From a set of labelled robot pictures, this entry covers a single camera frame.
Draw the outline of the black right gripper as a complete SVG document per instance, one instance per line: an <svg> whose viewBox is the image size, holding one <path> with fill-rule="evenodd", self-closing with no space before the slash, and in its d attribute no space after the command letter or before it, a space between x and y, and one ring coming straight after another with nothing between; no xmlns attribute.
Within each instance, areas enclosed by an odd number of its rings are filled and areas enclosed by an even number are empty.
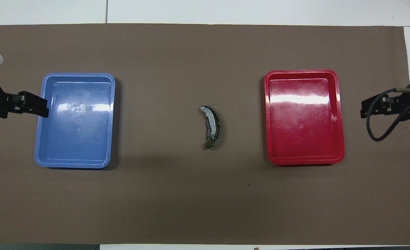
<svg viewBox="0 0 410 250"><path fill-rule="evenodd" d="M370 115L401 115L410 120L410 90L387 90L361 102L361 118Z"/></svg>

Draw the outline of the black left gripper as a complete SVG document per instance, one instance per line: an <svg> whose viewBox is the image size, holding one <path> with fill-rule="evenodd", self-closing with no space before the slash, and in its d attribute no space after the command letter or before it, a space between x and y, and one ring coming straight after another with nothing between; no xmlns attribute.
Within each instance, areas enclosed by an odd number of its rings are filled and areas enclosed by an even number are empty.
<svg viewBox="0 0 410 250"><path fill-rule="evenodd" d="M0 87L0 118L6 119L9 113L34 114L44 118L48 117L48 101L38 95L27 91L17 94L4 92Z"/></svg>

